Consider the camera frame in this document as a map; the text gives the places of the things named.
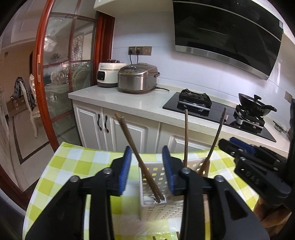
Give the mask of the person's right hand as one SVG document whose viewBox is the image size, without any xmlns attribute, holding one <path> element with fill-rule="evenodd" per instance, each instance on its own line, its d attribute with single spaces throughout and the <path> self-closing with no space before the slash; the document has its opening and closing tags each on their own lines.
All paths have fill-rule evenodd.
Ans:
<svg viewBox="0 0 295 240">
<path fill-rule="evenodd" d="M 268 232 L 270 239 L 273 239 L 286 224 L 292 211 L 284 205 L 272 208 L 259 197 L 254 207 L 254 214 Z"/>
</svg>

